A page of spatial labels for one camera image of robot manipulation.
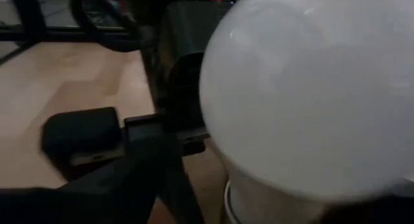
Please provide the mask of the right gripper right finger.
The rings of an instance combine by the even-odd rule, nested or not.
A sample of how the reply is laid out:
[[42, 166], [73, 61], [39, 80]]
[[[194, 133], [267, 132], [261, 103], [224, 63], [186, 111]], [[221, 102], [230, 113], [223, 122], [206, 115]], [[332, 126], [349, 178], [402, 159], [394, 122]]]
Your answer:
[[374, 199], [327, 210], [319, 224], [413, 224], [413, 181], [405, 180]]

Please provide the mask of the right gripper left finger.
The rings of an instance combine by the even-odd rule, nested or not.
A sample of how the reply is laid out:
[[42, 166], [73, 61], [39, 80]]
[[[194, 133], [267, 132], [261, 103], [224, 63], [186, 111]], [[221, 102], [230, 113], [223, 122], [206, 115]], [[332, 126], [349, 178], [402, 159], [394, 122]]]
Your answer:
[[146, 145], [60, 187], [71, 196], [75, 223], [147, 223], [175, 147]]

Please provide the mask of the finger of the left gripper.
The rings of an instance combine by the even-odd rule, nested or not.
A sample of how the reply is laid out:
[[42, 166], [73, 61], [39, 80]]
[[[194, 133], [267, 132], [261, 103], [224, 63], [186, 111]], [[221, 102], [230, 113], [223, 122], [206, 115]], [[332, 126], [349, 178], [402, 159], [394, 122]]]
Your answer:
[[180, 155], [163, 155], [158, 196], [180, 224], [205, 224]]

